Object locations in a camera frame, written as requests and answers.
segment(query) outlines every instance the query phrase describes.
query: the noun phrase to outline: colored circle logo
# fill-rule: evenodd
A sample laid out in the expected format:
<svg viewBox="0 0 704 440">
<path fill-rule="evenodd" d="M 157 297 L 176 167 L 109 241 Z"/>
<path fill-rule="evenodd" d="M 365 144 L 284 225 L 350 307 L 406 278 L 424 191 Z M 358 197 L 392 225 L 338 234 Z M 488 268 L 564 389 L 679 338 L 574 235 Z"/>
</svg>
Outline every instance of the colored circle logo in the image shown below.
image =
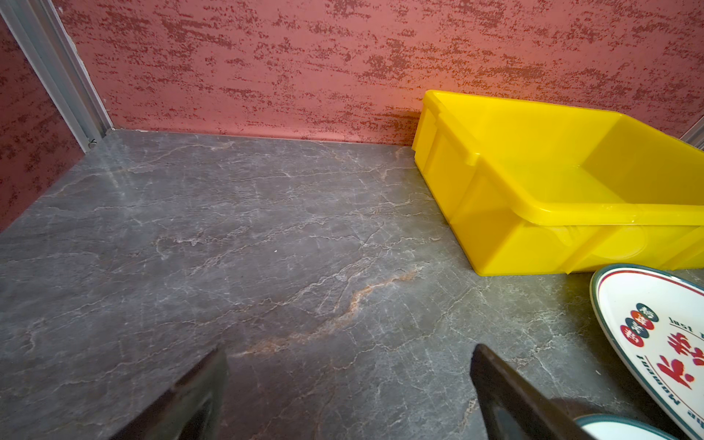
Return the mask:
<svg viewBox="0 0 704 440">
<path fill-rule="evenodd" d="M 648 330 L 639 323 L 637 323 L 636 320 L 633 318 L 626 318 L 626 326 L 633 330 L 641 338 L 647 338 L 648 336 L 650 336 L 648 334 Z"/>
<path fill-rule="evenodd" d="M 643 316 L 643 313 L 631 310 L 631 318 L 633 318 L 637 323 L 639 323 L 648 330 L 652 330 L 655 328 L 655 324 L 653 324 L 648 318 Z"/>
<path fill-rule="evenodd" d="M 649 320 L 651 320 L 653 322 L 657 322 L 660 320 L 660 318 L 658 318 L 658 316 L 655 314 L 655 312 L 653 312 L 653 309 L 646 306 L 643 303 L 637 303 L 636 310 L 638 312 L 642 313 L 643 316 L 645 316 L 646 318 L 648 318 Z"/>
<path fill-rule="evenodd" d="M 643 339 L 638 336 L 633 330 L 631 330 L 631 327 L 626 327 L 625 325 L 622 325 L 621 333 L 623 333 L 626 339 L 628 339 L 628 342 L 635 345 L 636 347 L 642 347 L 644 345 Z"/>
</svg>

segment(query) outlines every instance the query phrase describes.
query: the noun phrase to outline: red textured wall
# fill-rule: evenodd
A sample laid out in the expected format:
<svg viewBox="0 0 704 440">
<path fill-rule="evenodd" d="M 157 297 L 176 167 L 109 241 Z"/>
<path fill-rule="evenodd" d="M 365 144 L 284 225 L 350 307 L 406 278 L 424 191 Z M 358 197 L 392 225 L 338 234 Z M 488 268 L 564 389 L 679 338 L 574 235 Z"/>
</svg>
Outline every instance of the red textured wall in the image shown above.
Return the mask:
<svg viewBox="0 0 704 440">
<path fill-rule="evenodd" d="M 0 231 L 83 157 L 0 18 Z"/>
<path fill-rule="evenodd" d="M 410 144 L 426 89 L 704 109 L 699 0 L 57 0 L 119 127 Z"/>
</svg>

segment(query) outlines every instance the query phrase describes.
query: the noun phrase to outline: crate handle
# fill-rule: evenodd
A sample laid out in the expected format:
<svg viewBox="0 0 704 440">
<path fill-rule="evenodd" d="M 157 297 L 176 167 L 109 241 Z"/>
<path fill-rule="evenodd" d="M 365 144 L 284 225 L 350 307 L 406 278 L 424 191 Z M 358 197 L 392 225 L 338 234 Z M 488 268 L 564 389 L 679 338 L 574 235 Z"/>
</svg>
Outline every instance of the crate handle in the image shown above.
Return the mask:
<svg viewBox="0 0 704 440">
<path fill-rule="evenodd" d="M 457 154 L 462 157 L 464 163 L 470 166 L 477 164 L 479 160 L 479 141 L 472 136 L 462 124 L 460 124 L 451 114 L 440 113 L 436 122 L 438 127 L 444 128 L 444 135 L 450 141 Z"/>
</svg>

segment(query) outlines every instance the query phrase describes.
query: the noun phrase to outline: metal door frame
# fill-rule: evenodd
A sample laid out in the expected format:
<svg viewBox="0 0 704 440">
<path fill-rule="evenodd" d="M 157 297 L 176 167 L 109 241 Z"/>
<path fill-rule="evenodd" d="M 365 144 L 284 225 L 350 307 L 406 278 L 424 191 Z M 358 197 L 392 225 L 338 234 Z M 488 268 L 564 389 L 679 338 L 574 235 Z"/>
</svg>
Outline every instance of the metal door frame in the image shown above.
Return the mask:
<svg viewBox="0 0 704 440">
<path fill-rule="evenodd" d="M 700 150 L 704 150 L 704 116 L 683 134 L 680 140 Z"/>
<path fill-rule="evenodd" d="M 83 151 L 112 130 L 51 0 L 0 0 L 0 13 Z"/>
</svg>

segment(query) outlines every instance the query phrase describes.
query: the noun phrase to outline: red chinese characters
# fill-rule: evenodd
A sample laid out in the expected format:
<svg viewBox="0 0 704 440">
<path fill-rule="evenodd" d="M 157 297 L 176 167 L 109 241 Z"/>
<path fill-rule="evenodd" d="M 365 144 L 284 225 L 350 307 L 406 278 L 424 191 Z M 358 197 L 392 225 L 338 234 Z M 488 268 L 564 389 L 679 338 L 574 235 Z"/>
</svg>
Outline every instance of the red chinese characters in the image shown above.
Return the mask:
<svg viewBox="0 0 704 440">
<path fill-rule="evenodd" d="M 692 347 L 689 340 L 682 333 L 670 334 L 667 338 L 667 343 L 677 352 L 677 354 L 691 355 L 694 359 L 694 365 L 704 365 L 704 352 L 701 348 Z"/>
<path fill-rule="evenodd" d="M 680 384 L 683 384 L 687 388 L 692 389 L 687 382 L 694 382 L 694 376 L 684 373 L 684 364 L 680 360 L 673 359 L 672 366 L 670 366 L 670 362 L 664 356 L 660 356 L 660 359 L 662 359 L 665 363 L 664 365 L 658 363 L 658 368 L 660 368 L 660 371 L 664 372 L 666 375 L 678 381 Z"/>
<path fill-rule="evenodd" d="M 701 348 L 692 347 L 692 344 L 689 343 L 687 337 L 682 333 L 670 334 L 667 338 L 667 343 L 675 350 L 677 354 L 692 356 L 694 365 L 704 365 L 704 353 Z M 660 371 L 691 389 L 688 382 L 694 382 L 694 376 L 684 372 L 684 363 L 682 363 L 681 360 L 673 359 L 672 362 L 670 362 L 664 356 L 660 356 L 660 359 L 662 359 L 664 363 L 658 363 L 658 368 L 660 368 Z"/>
</svg>

